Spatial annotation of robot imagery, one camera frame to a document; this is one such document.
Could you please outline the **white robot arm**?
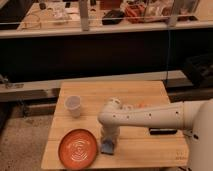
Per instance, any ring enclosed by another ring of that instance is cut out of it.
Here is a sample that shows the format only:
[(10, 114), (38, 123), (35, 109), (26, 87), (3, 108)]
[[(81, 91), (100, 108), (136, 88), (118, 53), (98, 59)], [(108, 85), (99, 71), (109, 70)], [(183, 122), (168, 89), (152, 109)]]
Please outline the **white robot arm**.
[(97, 119), (102, 153), (114, 153), (121, 126), (185, 130), (190, 132), (187, 171), (213, 171), (213, 99), (132, 108), (111, 98)]

